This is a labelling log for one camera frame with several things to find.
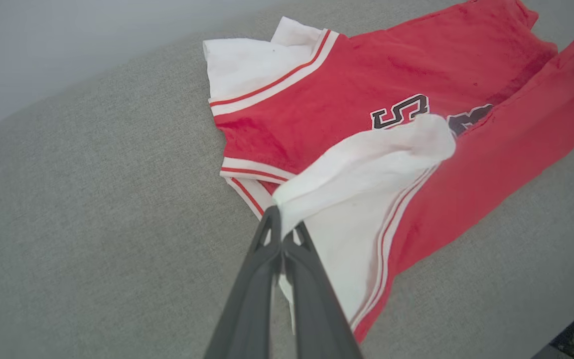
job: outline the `gray table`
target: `gray table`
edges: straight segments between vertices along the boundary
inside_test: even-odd
[[[574,0],[526,0],[565,47]],[[0,358],[201,356],[258,221],[218,177],[200,41],[358,34],[453,0],[276,6],[0,122]],[[294,358],[276,296],[276,357]],[[530,358],[574,318],[574,152],[396,278],[367,358]]]

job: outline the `red and white jersey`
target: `red and white jersey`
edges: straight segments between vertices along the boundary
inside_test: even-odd
[[[358,133],[399,132],[430,112],[458,137],[451,159],[390,193],[363,297],[348,311],[339,296],[358,340],[394,275],[574,146],[574,122],[560,117],[574,111],[574,43],[555,57],[555,45],[531,33],[536,19],[519,0],[476,0],[351,38],[283,18],[270,42],[204,43],[210,107],[227,141],[221,176],[257,216],[280,184]]]

